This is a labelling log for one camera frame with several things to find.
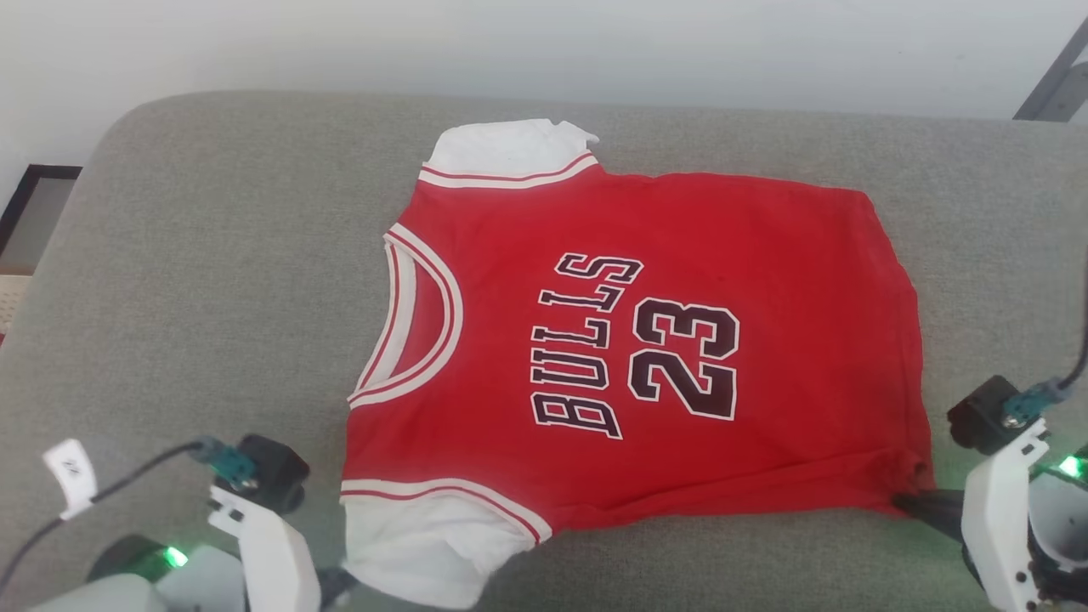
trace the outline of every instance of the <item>gray fabric cushion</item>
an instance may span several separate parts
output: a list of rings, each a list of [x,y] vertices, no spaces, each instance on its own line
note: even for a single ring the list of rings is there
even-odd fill
[[[443,130],[531,117],[599,135],[594,152],[614,173],[758,174],[867,192],[918,289],[941,486],[962,487],[980,461],[952,443],[952,404],[991,374],[1027,384],[1075,354],[1084,128],[369,95],[171,98],[106,136],[0,347],[0,556],[62,510],[39,456],[64,438],[81,439],[109,482],[195,434],[255,431],[310,463],[290,522],[319,564],[337,563],[344,397],[387,303],[381,233]],[[1085,396],[1050,415],[1054,454],[1088,434]],[[209,480],[177,461],[81,516],[30,555],[0,608],[76,586],[129,531],[228,544],[205,525]],[[353,605],[410,608],[366,589]],[[987,604],[950,540],[908,521],[828,511],[565,534],[512,560],[480,608]]]

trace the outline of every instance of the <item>number 23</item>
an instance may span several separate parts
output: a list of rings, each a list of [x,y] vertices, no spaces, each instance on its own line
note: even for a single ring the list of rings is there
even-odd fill
[[[634,310],[634,334],[647,344],[664,346],[670,334],[696,338],[700,326],[705,328],[700,341],[701,357],[720,362],[737,352],[740,322],[727,308],[647,297]],[[662,385],[655,374],[664,376],[691,414],[733,419],[737,408],[737,370],[733,368],[701,360],[696,378],[680,355],[643,348],[631,355],[628,374],[628,388],[635,397],[645,402],[660,400]]]

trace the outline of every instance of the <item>white tag label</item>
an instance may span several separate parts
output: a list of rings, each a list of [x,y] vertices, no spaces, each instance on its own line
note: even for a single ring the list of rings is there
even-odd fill
[[[61,518],[67,521],[90,507],[90,498],[98,493],[98,482],[83,444],[70,438],[46,451],[41,458],[61,484],[67,501],[67,510],[61,513]]]

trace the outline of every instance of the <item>white sleeve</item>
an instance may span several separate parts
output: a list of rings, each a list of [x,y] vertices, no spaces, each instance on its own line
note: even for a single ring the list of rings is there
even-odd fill
[[[553,124],[547,119],[527,119],[461,125],[442,134],[420,180],[448,187],[502,186],[504,181],[541,176],[555,182],[557,175],[561,180],[595,164],[586,145],[596,142],[596,136],[566,121]],[[450,180],[497,184],[446,184]]]
[[[366,494],[354,494],[363,488]],[[424,605],[475,605],[492,573],[552,535],[535,513],[463,480],[345,481],[341,501],[344,567],[372,588]]]

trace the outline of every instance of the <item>bulls jersey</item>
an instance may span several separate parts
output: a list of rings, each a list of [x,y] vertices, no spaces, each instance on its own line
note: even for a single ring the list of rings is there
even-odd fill
[[[609,174],[595,140],[449,130],[385,235],[342,487],[361,582],[468,608],[561,529],[932,486],[916,296],[868,198]]]

